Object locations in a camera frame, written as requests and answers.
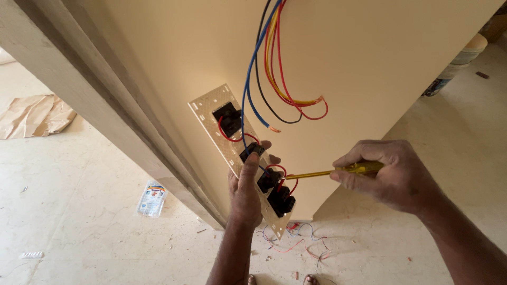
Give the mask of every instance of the hand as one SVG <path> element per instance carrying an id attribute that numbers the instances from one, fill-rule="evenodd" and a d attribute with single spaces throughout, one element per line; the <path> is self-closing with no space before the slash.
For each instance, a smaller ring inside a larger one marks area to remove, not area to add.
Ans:
<path id="1" fill-rule="evenodd" d="M 406 140 L 360 140 L 333 166 L 343 167 L 361 159 L 380 161 L 385 166 L 375 178 L 335 170 L 331 179 L 347 189 L 367 193 L 395 210 L 415 215 L 444 200 L 445 195 Z"/>
<path id="2" fill-rule="evenodd" d="M 261 141 L 261 145 L 267 150 L 271 147 L 268 140 Z M 269 155 L 271 163 L 278 164 L 281 159 Z M 262 222 L 261 201 L 255 190 L 255 174 L 259 169 L 259 157 L 257 153 L 251 153 L 246 159 L 239 179 L 229 169 L 229 197 L 231 198 L 231 213 L 229 222 L 240 223 L 254 229 Z"/>

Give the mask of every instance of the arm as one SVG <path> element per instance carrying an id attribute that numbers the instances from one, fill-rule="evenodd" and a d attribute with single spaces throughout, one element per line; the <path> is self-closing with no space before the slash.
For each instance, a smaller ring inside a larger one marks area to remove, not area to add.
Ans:
<path id="1" fill-rule="evenodd" d="M 261 144 L 265 149 L 271 147 L 267 140 Z M 270 159 L 272 163 L 281 161 L 271 155 Z M 261 201 L 254 187 L 257 169 L 259 157 L 252 153 L 245 161 L 239 179 L 229 170 L 231 213 L 207 285 L 246 284 L 248 281 L 252 236 L 262 221 Z"/>
<path id="2" fill-rule="evenodd" d="M 507 256 L 442 192 L 407 141 L 362 140 L 333 163 L 385 164 L 375 178 L 336 170 L 331 179 L 416 215 L 431 233 L 455 284 L 506 284 Z"/>

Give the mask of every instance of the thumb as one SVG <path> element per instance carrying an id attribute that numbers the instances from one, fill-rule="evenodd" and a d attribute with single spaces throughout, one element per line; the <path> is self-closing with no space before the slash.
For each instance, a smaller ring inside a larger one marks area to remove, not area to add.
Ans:
<path id="1" fill-rule="evenodd" d="M 259 167 L 259 156 L 257 153 L 251 153 L 243 164 L 241 173 L 239 174 L 239 185 L 252 183 L 255 180 L 255 174 Z"/>
<path id="2" fill-rule="evenodd" d="M 329 176 L 331 179 L 340 182 L 349 190 L 372 192 L 377 186 L 377 182 L 373 178 L 355 173 L 348 173 L 343 170 L 335 170 L 331 172 Z"/>

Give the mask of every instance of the brown paper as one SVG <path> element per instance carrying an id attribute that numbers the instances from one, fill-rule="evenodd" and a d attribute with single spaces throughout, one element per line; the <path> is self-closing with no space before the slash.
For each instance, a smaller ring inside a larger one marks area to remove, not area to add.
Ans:
<path id="1" fill-rule="evenodd" d="M 76 112 L 54 94 L 15 98 L 0 115 L 0 139 L 59 133 L 75 116 Z"/>

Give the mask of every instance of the yellow wire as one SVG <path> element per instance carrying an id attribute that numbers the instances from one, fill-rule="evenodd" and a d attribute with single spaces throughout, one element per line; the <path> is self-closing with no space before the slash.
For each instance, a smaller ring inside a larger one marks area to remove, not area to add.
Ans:
<path id="1" fill-rule="evenodd" d="M 276 82 L 273 80 L 273 78 L 271 77 L 271 72 L 269 70 L 269 61 L 268 61 L 268 58 L 269 58 L 269 47 L 271 45 L 271 39 L 274 35 L 274 32 L 275 32 L 275 23 L 276 23 L 276 20 L 278 19 L 278 9 L 279 8 L 276 8 L 276 11 L 275 11 L 275 14 L 273 15 L 273 18 L 271 19 L 271 22 L 269 24 L 269 36 L 268 36 L 268 42 L 267 42 L 267 47 L 266 47 L 266 69 L 268 70 L 267 74 L 268 74 L 268 79 L 269 81 L 273 84 L 273 86 L 275 87 L 275 90 L 276 92 L 282 96 L 283 98 L 287 99 L 290 101 L 290 99 L 278 88 L 278 85 L 276 85 Z M 294 103 L 296 104 L 312 104 L 312 103 L 315 103 L 315 100 L 310 100 L 310 101 L 301 101 L 301 100 L 294 100 Z"/>

